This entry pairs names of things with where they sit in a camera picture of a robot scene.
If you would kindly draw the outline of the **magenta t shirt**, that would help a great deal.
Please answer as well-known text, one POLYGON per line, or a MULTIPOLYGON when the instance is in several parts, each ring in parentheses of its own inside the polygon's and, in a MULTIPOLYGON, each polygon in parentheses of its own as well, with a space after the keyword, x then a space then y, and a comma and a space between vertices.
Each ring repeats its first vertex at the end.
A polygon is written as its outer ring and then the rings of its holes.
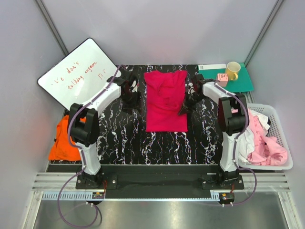
POLYGON ((146 132, 187 132, 187 116, 179 115, 185 95, 187 71, 144 73, 146 132))

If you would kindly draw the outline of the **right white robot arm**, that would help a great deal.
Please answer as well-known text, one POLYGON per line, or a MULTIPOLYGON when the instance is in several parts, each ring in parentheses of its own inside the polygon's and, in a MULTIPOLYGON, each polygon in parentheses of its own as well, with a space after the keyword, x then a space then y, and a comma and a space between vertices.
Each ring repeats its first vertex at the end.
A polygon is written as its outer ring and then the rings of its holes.
POLYGON ((233 94, 219 85, 216 80, 204 79, 202 74, 191 78, 192 86, 185 92, 178 115, 191 113, 195 105, 210 98, 218 105, 218 124, 223 133, 222 157, 216 173, 216 183, 222 189, 229 188, 239 176, 238 152, 240 136, 249 125, 245 96, 233 94))

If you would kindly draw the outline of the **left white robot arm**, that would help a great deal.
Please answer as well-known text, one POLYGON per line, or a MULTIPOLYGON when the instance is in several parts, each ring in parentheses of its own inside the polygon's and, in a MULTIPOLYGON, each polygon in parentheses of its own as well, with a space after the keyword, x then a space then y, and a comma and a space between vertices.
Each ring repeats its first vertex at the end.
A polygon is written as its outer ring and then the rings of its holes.
POLYGON ((116 99, 122 101, 122 111, 132 114, 141 111, 139 80, 127 70, 120 76, 112 76, 106 85, 83 104, 73 103, 69 110, 68 142, 78 149, 82 169, 77 173, 77 189, 98 189, 107 184, 98 160, 96 142, 100 135, 99 116, 116 99))

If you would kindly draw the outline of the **pink cube block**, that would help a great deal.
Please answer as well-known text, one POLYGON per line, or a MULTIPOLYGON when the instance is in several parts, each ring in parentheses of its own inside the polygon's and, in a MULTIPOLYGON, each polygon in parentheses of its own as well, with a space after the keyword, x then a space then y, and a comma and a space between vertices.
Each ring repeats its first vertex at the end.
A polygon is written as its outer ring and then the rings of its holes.
POLYGON ((226 73, 218 73, 216 81, 221 87, 226 87, 229 81, 228 75, 226 73))

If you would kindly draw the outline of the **yellow mug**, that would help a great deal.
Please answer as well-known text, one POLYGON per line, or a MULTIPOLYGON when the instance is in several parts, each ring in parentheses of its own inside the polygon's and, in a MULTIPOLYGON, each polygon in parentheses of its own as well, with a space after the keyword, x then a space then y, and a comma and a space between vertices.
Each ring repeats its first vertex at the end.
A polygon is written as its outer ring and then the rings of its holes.
POLYGON ((238 74, 241 70, 241 65, 237 62, 229 62, 226 65, 225 73, 228 76, 229 81, 238 80, 238 74))

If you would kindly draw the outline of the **green cutting mat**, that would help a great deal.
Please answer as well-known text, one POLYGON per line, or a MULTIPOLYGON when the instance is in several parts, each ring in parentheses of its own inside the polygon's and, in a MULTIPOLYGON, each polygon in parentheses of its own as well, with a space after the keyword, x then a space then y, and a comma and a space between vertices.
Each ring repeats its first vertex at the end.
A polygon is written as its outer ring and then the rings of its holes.
MULTIPOLYGON (((238 73, 238 80, 229 81, 226 90, 232 93, 243 93, 250 92, 254 90, 252 81, 247 72, 245 65, 240 63, 241 70, 238 73)), ((204 79, 214 79, 216 80, 218 73, 224 73, 226 69, 226 64, 200 64, 198 65, 199 74, 202 74, 204 79)))

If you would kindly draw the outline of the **white board with red writing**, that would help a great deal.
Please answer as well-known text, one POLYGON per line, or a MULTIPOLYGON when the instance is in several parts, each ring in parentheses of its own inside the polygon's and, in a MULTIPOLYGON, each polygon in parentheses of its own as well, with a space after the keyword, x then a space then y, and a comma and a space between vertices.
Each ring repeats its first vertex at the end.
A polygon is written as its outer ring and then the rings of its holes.
POLYGON ((117 66, 92 38, 87 38, 49 69, 37 84, 65 109, 95 96, 112 76, 121 76, 117 66))

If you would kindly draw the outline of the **white t shirt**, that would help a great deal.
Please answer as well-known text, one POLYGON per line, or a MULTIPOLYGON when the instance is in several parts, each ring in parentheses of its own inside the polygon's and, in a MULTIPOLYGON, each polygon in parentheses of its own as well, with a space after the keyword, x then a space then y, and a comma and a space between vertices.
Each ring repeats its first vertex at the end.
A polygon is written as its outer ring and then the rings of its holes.
POLYGON ((238 156, 238 159, 245 164, 251 164, 247 158, 252 152, 254 152, 254 135, 259 134, 266 136, 270 128, 268 116, 254 110, 249 111, 251 113, 249 117, 252 117, 251 121, 254 121, 254 127, 250 127, 251 124, 249 124, 243 135, 240 137, 241 142, 238 156))

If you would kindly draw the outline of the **orange folded t shirt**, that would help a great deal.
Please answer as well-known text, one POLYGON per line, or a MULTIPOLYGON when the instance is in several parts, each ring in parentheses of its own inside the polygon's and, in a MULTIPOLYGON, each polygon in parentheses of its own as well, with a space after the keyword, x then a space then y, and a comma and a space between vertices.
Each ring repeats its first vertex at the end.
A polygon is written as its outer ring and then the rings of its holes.
POLYGON ((57 133, 54 139, 54 145, 52 146, 48 160, 49 161, 81 161, 79 150, 72 147, 68 141, 68 120, 69 116, 66 115, 57 125, 57 133))

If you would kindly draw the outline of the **white plastic laundry basket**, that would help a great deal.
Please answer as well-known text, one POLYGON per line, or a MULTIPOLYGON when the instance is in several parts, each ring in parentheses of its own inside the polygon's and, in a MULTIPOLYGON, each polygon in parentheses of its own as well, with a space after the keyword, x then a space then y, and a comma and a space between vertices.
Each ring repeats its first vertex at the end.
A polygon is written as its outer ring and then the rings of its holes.
POLYGON ((270 120, 270 128, 268 130, 268 137, 274 136, 277 138, 277 143, 287 150, 287 161, 281 166, 261 166, 261 165, 250 165, 239 160, 238 164, 240 167, 250 168, 252 170, 272 170, 272 171, 281 171, 289 170, 293 167, 293 160, 287 144, 283 128, 277 111, 270 105, 265 104, 254 104, 248 103, 248 108, 254 110, 258 113, 266 115, 270 120))

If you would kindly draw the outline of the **pink t shirt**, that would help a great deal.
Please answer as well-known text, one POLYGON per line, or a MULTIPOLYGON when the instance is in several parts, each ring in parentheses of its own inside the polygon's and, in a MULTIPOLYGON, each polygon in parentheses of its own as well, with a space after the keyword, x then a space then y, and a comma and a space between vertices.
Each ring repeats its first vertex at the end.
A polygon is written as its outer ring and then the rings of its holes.
POLYGON ((281 166, 288 158, 287 150, 277 143, 275 136, 268 137, 270 125, 269 118, 256 112, 248 110, 249 130, 253 134, 254 149, 247 153, 247 161, 257 166, 281 166))

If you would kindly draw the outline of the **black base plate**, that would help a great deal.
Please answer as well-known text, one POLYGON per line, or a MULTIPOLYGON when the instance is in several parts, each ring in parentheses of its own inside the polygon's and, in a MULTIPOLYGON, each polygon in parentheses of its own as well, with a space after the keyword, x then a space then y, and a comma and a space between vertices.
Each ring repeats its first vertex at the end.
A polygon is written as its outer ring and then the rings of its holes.
POLYGON ((124 185, 244 189, 237 170, 222 172, 218 165, 102 165, 96 175, 82 172, 76 181, 77 189, 118 189, 124 185))

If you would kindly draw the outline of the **aluminium rail frame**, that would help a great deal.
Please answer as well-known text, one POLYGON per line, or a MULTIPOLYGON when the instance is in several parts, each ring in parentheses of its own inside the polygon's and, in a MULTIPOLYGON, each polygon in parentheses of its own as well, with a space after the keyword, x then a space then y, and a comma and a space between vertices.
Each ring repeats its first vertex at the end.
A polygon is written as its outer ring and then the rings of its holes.
POLYGON ((244 189, 124 185, 77 190, 70 173, 39 173, 24 229, 302 229, 284 173, 242 174, 244 189), (71 178, 57 196, 66 180, 71 178))

